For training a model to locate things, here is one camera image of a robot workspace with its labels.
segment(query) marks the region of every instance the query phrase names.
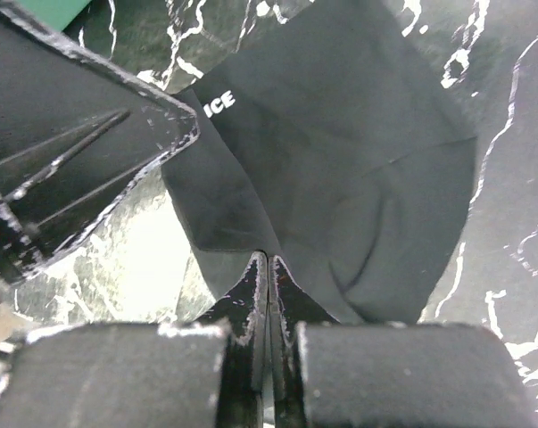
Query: black cloth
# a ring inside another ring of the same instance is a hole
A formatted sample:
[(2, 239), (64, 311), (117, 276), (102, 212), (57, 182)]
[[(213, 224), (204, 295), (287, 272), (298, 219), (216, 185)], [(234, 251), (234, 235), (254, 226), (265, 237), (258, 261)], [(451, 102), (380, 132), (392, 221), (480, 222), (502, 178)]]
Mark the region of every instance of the black cloth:
[(216, 297), (263, 250), (342, 322), (418, 320), (476, 140), (380, 0), (319, 0), (181, 98), (202, 134), (162, 175)]

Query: black marble tabletop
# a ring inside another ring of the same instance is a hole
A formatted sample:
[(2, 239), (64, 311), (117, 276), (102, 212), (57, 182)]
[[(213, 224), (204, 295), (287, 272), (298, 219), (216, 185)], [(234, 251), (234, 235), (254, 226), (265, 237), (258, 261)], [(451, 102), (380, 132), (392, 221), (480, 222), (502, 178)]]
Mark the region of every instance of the black marble tabletop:
[[(278, 30), (310, 3), (96, 0), (67, 33), (176, 93), (228, 54)], [(492, 329), (516, 360), (538, 416), (538, 0), (387, 3), (402, 34), (430, 61), (479, 135), (469, 220), (423, 318)], [(191, 317), (211, 303), (211, 296), (191, 268), (188, 244), (171, 218), (175, 216), (156, 173), (84, 248), (38, 282), (23, 286), (13, 296), (15, 308), (43, 323)], [(152, 232), (148, 227), (155, 224), (168, 224), (163, 239), (178, 240), (182, 265), (164, 270), (168, 263), (155, 258), (165, 257), (164, 251), (139, 250)], [(128, 245), (138, 251), (128, 252)], [(155, 268), (155, 289), (136, 287), (142, 274), (130, 270), (132, 260), (140, 257), (147, 259), (146, 268)], [(197, 285), (179, 295), (171, 287), (173, 280), (163, 284), (168, 274), (179, 282), (185, 275), (186, 284)]]

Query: green object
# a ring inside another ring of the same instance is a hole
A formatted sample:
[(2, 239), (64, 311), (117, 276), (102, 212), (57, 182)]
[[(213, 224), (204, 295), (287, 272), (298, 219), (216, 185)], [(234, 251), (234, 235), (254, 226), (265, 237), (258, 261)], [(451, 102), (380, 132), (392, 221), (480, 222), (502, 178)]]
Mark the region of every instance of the green object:
[(90, 3), (90, 0), (18, 0), (40, 21), (53, 29), (63, 31)]

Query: marble surface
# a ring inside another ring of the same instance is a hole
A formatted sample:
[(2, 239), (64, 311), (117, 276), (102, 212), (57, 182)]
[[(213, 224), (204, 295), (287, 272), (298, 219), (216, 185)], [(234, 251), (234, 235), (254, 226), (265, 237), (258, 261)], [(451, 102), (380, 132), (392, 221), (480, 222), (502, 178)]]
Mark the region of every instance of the marble surface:
[[(67, 32), (175, 93), (310, 3), (96, 0)], [(498, 334), (538, 417), (538, 0), (387, 3), (479, 134), (468, 224), (424, 320)], [(189, 319), (211, 302), (157, 172), (83, 248), (13, 295), (45, 324)]]

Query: green box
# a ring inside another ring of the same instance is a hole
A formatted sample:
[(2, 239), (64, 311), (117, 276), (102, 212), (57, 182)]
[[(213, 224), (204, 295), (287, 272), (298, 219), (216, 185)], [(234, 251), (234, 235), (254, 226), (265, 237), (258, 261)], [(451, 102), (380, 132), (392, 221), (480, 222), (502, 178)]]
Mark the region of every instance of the green box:
[(22, 7), (53, 29), (63, 31), (90, 0), (18, 0)]

